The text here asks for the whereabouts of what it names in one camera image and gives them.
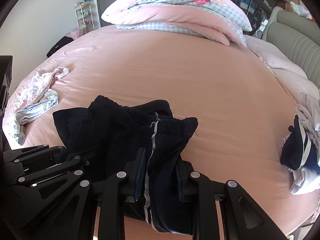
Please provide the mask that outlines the navy shorts with white stripes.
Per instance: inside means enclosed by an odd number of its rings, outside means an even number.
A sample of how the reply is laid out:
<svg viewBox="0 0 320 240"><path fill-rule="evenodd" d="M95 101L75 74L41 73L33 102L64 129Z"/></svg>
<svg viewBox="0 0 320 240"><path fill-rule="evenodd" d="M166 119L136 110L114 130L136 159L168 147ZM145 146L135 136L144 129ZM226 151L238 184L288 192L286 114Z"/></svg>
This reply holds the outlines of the navy shorts with white stripes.
<svg viewBox="0 0 320 240"><path fill-rule="evenodd" d="M87 108L55 111L53 119L66 147L59 161L82 156L95 182L123 171L144 149L138 202L126 204L125 215L147 221L158 232L192 234L194 209L182 200L177 161L197 129L195 117L174 118L165 100L127 107L97 96Z"/></svg>

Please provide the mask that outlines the white and navy clothes pile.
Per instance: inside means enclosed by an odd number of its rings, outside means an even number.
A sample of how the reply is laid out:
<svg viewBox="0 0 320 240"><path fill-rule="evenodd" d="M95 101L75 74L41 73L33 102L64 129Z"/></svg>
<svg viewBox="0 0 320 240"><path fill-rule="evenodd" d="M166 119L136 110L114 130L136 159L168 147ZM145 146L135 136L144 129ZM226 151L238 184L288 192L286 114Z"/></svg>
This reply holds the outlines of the white and navy clothes pile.
<svg viewBox="0 0 320 240"><path fill-rule="evenodd" d="M292 195L319 189L319 100L302 93L290 135L281 143L280 163L293 175Z"/></svg>

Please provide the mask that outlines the white cartoon print pajamas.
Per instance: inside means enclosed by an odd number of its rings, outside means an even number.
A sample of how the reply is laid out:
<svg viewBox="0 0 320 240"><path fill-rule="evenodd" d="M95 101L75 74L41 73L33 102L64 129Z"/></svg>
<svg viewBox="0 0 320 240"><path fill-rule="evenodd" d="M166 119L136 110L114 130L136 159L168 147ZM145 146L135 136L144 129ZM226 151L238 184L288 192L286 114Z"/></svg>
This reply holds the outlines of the white cartoon print pajamas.
<svg viewBox="0 0 320 240"><path fill-rule="evenodd" d="M59 104L59 94L51 87L68 74L67 67L38 70L12 94L4 114L3 130L15 146L24 144L27 124Z"/></svg>

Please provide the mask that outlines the black bag on floor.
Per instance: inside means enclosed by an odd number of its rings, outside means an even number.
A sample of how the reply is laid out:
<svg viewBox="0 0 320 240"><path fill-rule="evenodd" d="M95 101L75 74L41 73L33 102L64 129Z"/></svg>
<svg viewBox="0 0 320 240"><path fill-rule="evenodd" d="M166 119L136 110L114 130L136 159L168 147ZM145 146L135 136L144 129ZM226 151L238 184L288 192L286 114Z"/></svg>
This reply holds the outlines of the black bag on floor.
<svg viewBox="0 0 320 240"><path fill-rule="evenodd" d="M62 37L55 45L53 45L53 47L50 49L50 51L48 51L47 53L47 57L51 57L54 53L56 53L59 49L61 49L62 47L64 47L65 45L71 43L72 41L74 41L73 38L68 37L68 36L64 36Z"/></svg>

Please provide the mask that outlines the pink pillow near headboard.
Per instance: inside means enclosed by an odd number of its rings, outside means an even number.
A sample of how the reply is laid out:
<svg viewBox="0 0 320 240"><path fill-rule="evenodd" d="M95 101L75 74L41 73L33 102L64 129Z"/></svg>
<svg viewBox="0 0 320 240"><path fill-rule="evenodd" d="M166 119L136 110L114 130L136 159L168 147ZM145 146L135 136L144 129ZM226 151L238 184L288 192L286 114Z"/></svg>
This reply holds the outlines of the pink pillow near headboard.
<svg viewBox="0 0 320 240"><path fill-rule="evenodd" d="M296 103L300 103L301 93L306 93L319 99L318 88L307 78L284 69L272 69L271 72Z"/></svg>

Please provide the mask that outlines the white storage shelf rack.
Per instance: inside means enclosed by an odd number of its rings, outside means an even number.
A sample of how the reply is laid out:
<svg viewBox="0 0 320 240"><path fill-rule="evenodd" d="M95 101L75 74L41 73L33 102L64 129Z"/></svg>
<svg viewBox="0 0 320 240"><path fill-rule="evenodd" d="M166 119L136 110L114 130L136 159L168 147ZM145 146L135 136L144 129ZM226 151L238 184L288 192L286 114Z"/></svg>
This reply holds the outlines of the white storage shelf rack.
<svg viewBox="0 0 320 240"><path fill-rule="evenodd" d="M84 33L95 29L91 4L89 2L78 2L74 7L78 28Z"/></svg>

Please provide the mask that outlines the pink pillow near duvet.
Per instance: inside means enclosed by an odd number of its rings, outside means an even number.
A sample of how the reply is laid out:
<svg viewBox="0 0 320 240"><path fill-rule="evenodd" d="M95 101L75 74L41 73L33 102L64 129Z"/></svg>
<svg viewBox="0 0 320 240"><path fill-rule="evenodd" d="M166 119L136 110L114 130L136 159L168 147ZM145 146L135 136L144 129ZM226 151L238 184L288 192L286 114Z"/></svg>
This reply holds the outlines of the pink pillow near duvet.
<svg viewBox="0 0 320 240"><path fill-rule="evenodd" d="M289 70L307 79L302 68L290 61L275 45L256 37L244 37L248 48L272 69Z"/></svg>

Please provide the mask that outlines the grey green padded headboard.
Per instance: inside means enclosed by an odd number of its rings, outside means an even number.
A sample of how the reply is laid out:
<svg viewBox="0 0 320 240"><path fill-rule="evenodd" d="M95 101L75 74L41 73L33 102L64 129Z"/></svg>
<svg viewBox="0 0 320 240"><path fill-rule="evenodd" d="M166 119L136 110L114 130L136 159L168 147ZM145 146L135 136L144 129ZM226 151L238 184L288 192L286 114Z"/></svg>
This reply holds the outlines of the grey green padded headboard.
<svg viewBox="0 0 320 240"><path fill-rule="evenodd" d="M319 87L319 26L303 16L274 7L262 36L300 66Z"/></svg>

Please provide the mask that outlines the dark glass wardrobe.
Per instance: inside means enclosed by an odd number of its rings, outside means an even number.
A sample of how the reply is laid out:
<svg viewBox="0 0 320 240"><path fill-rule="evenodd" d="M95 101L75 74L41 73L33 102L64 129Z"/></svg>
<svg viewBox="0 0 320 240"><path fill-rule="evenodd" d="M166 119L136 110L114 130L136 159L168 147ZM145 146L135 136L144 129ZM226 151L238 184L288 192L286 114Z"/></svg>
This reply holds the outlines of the dark glass wardrobe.
<svg viewBox="0 0 320 240"><path fill-rule="evenodd" d="M247 15L252 31L244 34L253 36L264 20L268 20L276 6L276 0L231 0Z"/></svg>

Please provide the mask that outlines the pink checkered folded duvet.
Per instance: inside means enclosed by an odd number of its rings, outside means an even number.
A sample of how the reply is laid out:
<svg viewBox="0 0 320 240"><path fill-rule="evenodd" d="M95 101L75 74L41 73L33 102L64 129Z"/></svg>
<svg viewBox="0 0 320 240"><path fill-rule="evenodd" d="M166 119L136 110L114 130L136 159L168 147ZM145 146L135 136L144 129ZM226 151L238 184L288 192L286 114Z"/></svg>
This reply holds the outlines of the pink checkered folded duvet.
<svg viewBox="0 0 320 240"><path fill-rule="evenodd" d="M231 0L116 0L101 19L118 29L151 29L204 37L225 46L246 46L252 31L246 14Z"/></svg>

